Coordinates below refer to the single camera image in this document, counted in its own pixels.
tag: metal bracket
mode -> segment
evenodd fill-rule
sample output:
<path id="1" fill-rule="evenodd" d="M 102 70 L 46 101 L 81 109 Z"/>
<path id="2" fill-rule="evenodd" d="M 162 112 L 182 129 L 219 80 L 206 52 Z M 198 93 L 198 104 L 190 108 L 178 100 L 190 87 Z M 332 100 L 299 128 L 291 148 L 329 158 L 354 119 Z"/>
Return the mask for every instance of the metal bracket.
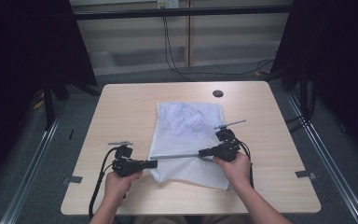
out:
<path id="1" fill-rule="evenodd" d="M 65 177 L 63 180 L 62 180 L 62 184 L 64 185 L 69 185 L 69 183 L 77 183 L 77 184 L 80 184 L 81 180 L 83 179 L 83 177 L 81 176 L 75 176 L 75 175 L 72 175 L 70 177 Z"/>
<path id="2" fill-rule="evenodd" d="M 296 172 L 296 176 L 297 176 L 297 178 L 309 177 L 310 180 L 313 180 L 313 179 L 318 178 L 318 176 L 316 175 L 316 173 L 314 173 L 314 172 L 309 173 L 309 172 L 307 172 L 307 171 L 297 171 L 297 172 Z"/>

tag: wooden table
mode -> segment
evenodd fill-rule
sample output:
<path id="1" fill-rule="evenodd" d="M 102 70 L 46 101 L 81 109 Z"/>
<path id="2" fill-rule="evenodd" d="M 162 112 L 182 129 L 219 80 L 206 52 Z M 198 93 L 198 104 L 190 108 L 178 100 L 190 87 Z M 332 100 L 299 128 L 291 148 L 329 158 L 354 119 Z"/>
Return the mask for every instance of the wooden table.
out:
<path id="1" fill-rule="evenodd" d="M 220 90 L 223 97 L 213 96 Z M 321 205 L 305 170 L 269 84 L 262 81 L 112 84 L 103 89 L 74 175 L 62 203 L 66 215 L 86 215 L 103 157 L 112 141 L 132 141 L 132 158 L 147 160 L 157 119 L 157 102 L 216 103 L 225 122 L 247 144 L 254 164 L 255 189 L 281 213 L 316 213 Z M 114 153 L 108 160 L 114 159 Z M 104 185 L 94 204 L 103 197 Z M 145 170 L 132 183 L 118 215 L 211 215 L 247 213 L 233 189 L 211 189 L 180 181 L 158 183 Z"/>

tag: power outlet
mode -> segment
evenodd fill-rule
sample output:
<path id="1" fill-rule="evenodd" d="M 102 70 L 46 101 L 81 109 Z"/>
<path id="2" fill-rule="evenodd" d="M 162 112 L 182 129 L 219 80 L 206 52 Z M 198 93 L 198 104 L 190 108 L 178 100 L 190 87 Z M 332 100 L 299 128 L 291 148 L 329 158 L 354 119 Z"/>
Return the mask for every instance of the power outlet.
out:
<path id="1" fill-rule="evenodd" d="M 168 8 L 179 8 L 179 0 L 168 0 Z"/>
<path id="2" fill-rule="evenodd" d="M 158 0 L 157 1 L 157 8 L 169 8 L 168 7 L 168 0 Z"/>

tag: hole in table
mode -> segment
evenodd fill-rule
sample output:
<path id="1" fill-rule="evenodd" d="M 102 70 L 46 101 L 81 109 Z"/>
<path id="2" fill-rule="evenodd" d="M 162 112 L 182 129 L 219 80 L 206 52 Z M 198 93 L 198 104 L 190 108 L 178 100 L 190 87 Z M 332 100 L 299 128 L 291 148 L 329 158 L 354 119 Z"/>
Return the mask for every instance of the hole in table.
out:
<path id="1" fill-rule="evenodd" d="M 219 90 L 214 91 L 212 94 L 213 94 L 214 97 L 217 97 L 217 98 L 220 98 L 220 97 L 222 97 L 224 95 L 224 93 L 222 91 L 219 91 Z"/>

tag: aluminum rail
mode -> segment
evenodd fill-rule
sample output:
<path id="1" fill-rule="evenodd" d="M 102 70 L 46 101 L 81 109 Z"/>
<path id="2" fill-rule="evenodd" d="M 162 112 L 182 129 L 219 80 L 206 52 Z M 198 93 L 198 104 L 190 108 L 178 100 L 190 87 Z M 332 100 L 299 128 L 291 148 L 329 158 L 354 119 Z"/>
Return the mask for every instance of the aluminum rail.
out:
<path id="1" fill-rule="evenodd" d="M 125 18 L 150 18 L 150 17 L 180 17 L 180 16 L 212 16 L 235 14 L 267 14 L 287 13 L 292 10 L 310 10 L 304 7 L 271 6 L 271 7 L 200 7 L 200 8 L 167 8 L 167 9 L 141 9 L 128 11 L 85 11 L 76 12 L 70 17 L 78 21 L 106 20 Z"/>
<path id="2" fill-rule="evenodd" d="M 336 162 L 333 160 L 333 157 L 330 155 L 329 150 L 327 149 L 326 145 L 322 141 L 319 134 L 316 132 L 312 123 L 309 120 L 306 121 L 302 117 L 301 106 L 297 98 L 292 93 L 288 94 L 288 98 L 296 114 L 299 116 L 300 121 L 303 123 L 303 128 L 307 133 L 313 146 L 315 147 L 316 152 L 318 153 L 322 162 L 324 163 L 324 167 L 326 168 L 327 172 L 330 174 L 333 182 L 337 187 L 337 190 L 342 196 L 342 199 L 344 200 L 345 204 L 348 206 L 349 210 L 351 211 L 353 218 L 356 220 L 356 223 L 358 223 L 357 195 L 355 194 L 355 192 L 347 182 L 344 175 L 339 170 Z"/>
<path id="3" fill-rule="evenodd" d="M 31 187 L 36 178 L 40 164 L 42 163 L 42 160 L 45 157 L 46 152 L 48 151 L 48 146 L 50 145 L 50 142 L 55 134 L 55 131 L 57 130 L 59 121 L 61 119 L 63 110 L 65 108 L 66 108 L 66 103 L 65 105 L 62 106 L 62 109 L 60 110 L 58 116 L 52 123 L 50 129 L 45 131 L 43 138 L 39 144 L 39 147 L 37 148 L 36 153 L 34 154 L 34 157 L 31 161 L 31 164 L 29 165 L 28 170 L 26 171 L 19 185 L 16 194 L 14 195 L 9 206 L 7 207 L 7 210 L 5 211 L 0 221 L 0 224 L 16 223 L 17 218 L 20 215 L 21 209 L 25 204 L 27 196 L 31 191 Z"/>

